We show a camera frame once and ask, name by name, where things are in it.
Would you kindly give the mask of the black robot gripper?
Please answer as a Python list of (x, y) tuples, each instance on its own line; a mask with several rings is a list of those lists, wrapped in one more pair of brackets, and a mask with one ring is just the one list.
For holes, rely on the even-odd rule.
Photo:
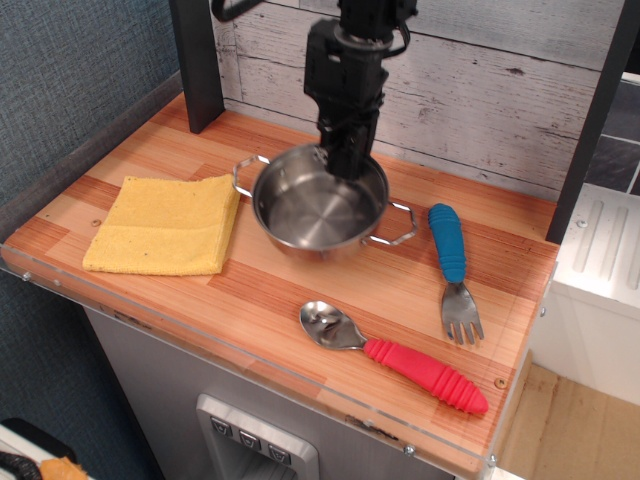
[(317, 126), (327, 147), (327, 171), (356, 180), (370, 156), (383, 85), (385, 45), (360, 42), (335, 19), (321, 19), (308, 33), (304, 93), (318, 106)]

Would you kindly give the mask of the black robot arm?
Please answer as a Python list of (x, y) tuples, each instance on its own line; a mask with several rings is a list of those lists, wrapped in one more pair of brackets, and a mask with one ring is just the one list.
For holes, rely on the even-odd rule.
[(319, 109), (328, 172), (355, 180), (370, 159), (384, 101), (389, 73), (382, 62), (407, 49), (406, 21), (417, 14), (417, 3), (340, 1), (338, 6), (338, 20), (319, 20), (308, 33), (304, 93)]

